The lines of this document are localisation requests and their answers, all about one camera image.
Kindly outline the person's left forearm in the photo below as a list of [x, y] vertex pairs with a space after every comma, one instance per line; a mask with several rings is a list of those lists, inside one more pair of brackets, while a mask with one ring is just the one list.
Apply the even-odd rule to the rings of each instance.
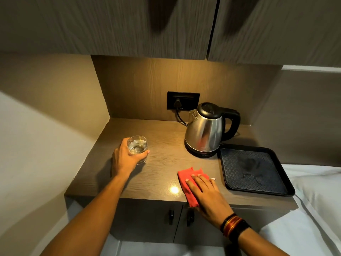
[[40, 256], [100, 256], [128, 178], [128, 173], [116, 174], [49, 242]]

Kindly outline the grey lower cabinet door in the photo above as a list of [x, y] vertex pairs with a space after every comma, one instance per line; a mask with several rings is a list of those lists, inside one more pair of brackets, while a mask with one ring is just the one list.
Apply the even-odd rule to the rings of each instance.
[[[120, 241], [173, 243], [183, 202], [120, 198], [110, 234]], [[168, 211], [174, 221], [168, 224]]]
[[[224, 247], [230, 244], [222, 232], [211, 225], [197, 210], [194, 209], [194, 223], [187, 227], [186, 215], [189, 207], [184, 205], [181, 210], [179, 223], [173, 242], [188, 246], [218, 246]], [[255, 230], [259, 232], [265, 225], [286, 215], [288, 211], [267, 207], [236, 206], [232, 210]]]

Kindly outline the red and gold bangles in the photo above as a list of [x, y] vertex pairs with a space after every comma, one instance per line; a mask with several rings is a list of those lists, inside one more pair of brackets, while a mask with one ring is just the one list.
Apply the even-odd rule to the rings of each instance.
[[241, 222], [243, 219], [237, 216], [235, 213], [228, 216], [220, 226], [220, 230], [223, 233], [224, 237], [229, 236], [232, 230], [236, 227], [236, 225]]

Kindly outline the wide wooden cabinet door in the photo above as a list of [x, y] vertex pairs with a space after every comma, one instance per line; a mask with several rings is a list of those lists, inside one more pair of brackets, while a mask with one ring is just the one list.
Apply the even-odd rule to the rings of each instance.
[[217, 0], [0, 0], [0, 52], [204, 60]]

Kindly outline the person's right forearm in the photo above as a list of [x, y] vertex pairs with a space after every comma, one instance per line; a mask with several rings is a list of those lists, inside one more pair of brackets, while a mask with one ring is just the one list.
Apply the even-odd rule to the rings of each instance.
[[251, 228], [239, 235], [238, 245], [247, 256], [290, 256]]

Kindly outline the person's right hand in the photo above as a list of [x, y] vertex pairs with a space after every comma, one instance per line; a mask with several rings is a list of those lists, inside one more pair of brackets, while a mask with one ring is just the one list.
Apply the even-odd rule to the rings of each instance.
[[[185, 180], [191, 190], [191, 181]], [[200, 213], [217, 229], [220, 229], [223, 221], [234, 212], [228, 202], [225, 200], [223, 195], [210, 194], [209, 192], [209, 180], [208, 180], [208, 191], [203, 194], [194, 194], [199, 204]]]

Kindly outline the narrow wooden cabinet door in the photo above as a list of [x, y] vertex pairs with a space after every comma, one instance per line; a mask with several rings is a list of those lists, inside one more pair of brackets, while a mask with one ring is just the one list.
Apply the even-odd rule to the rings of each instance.
[[220, 0], [207, 60], [341, 68], [341, 0]]

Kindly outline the white bed sheet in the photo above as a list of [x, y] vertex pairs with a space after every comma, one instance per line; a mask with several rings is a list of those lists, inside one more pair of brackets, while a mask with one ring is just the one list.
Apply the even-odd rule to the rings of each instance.
[[263, 227], [259, 234], [291, 256], [341, 256], [341, 239], [322, 221], [306, 199], [298, 209]]

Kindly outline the black plastic tray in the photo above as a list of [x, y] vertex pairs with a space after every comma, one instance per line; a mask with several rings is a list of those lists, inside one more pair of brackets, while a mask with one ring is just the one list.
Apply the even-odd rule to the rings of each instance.
[[290, 179], [271, 149], [221, 144], [217, 156], [227, 189], [281, 197], [295, 195]]

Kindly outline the black kettle base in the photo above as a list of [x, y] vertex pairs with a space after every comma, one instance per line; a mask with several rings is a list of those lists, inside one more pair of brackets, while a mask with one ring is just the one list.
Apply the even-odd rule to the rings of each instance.
[[193, 156], [197, 157], [197, 158], [211, 158], [214, 155], [217, 154], [218, 149], [211, 151], [211, 152], [202, 152], [202, 151], [198, 151], [198, 150], [194, 150], [193, 148], [191, 148], [186, 141], [184, 141], [185, 144], [185, 148], [186, 150]]

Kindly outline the person's left hand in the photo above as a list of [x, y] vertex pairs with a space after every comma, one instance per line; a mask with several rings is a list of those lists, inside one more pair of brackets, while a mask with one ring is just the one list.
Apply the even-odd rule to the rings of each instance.
[[130, 156], [130, 150], [127, 146], [127, 140], [129, 137], [122, 139], [122, 142], [118, 148], [116, 148], [112, 155], [112, 177], [120, 177], [126, 181], [130, 177], [130, 174], [135, 169], [137, 163], [140, 160], [134, 160]]

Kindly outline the clear drinking glass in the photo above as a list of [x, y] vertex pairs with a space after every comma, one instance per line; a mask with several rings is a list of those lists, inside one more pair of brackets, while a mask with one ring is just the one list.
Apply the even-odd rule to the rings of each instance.
[[144, 136], [135, 135], [127, 140], [127, 146], [133, 155], [141, 154], [148, 150], [148, 142]]

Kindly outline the white pillow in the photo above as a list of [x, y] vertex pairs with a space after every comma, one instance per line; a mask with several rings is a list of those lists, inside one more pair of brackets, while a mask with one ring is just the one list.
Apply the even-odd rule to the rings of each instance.
[[282, 164], [313, 219], [341, 252], [341, 167]]

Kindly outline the red cleaning cloth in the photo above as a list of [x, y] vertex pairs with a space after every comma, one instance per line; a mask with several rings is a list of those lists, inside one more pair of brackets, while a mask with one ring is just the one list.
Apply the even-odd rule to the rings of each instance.
[[207, 174], [205, 174], [201, 168], [199, 170], [194, 170], [193, 167], [190, 167], [188, 169], [184, 169], [184, 170], [177, 172], [177, 176], [178, 176], [181, 189], [183, 193], [185, 194], [189, 207], [199, 207], [199, 204], [185, 180], [189, 179], [195, 186], [197, 186], [195, 181], [192, 179], [192, 175], [197, 176], [198, 174], [204, 176], [208, 180], [215, 180], [214, 177], [210, 178]]

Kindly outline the black wristband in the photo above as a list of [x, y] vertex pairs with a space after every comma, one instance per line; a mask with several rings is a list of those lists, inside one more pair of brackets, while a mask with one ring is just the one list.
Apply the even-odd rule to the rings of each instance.
[[238, 220], [228, 232], [229, 240], [232, 243], [237, 244], [241, 233], [249, 228], [251, 228], [251, 226], [244, 219]]

